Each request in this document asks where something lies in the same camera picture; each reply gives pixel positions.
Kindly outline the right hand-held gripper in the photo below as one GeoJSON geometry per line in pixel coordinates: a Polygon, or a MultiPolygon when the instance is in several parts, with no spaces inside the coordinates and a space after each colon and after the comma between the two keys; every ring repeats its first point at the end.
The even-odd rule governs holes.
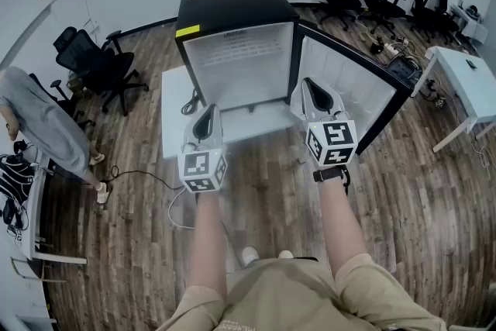
{"type": "Polygon", "coordinates": [[[305,146],[320,167],[346,165],[357,150],[355,122],[339,93],[311,77],[303,78],[291,95],[291,113],[305,130],[305,146]]]}

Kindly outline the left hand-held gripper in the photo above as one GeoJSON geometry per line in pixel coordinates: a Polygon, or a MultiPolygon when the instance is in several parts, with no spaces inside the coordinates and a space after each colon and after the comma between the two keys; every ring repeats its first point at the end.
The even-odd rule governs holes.
{"type": "Polygon", "coordinates": [[[177,155],[179,178],[190,193],[218,191],[228,163],[219,107],[208,105],[198,112],[184,130],[184,142],[177,155]]]}

